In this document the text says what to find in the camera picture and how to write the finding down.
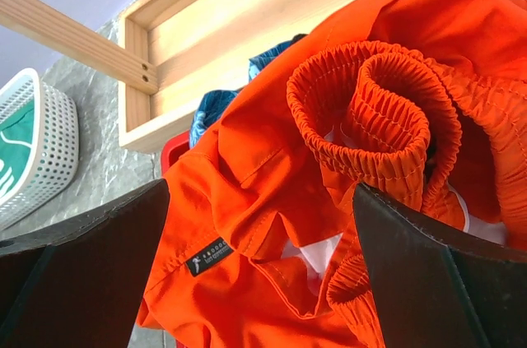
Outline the orange shorts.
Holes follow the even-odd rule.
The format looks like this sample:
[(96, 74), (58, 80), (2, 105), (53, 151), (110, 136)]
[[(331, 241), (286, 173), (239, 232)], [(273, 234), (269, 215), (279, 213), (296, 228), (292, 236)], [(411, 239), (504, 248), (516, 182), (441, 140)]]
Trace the orange shorts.
[(138, 313), (188, 347), (382, 347), (359, 183), (526, 247), (526, 0), (356, 0), (166, 172)]

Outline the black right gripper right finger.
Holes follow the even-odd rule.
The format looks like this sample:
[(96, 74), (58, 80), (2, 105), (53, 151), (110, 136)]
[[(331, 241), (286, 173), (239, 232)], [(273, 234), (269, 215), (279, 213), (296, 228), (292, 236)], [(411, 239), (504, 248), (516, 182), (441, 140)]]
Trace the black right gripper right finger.
[(526, 254), (359, 184), (353, 211), (388, 347), (524, 347)]

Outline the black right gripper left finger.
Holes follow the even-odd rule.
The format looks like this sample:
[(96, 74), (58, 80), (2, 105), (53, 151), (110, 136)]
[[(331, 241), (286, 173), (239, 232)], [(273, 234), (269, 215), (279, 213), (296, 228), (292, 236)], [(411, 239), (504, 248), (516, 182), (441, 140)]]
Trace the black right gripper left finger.
[(1, 242), (3, 347), (125, 347), (170, 194), (154, 180)]

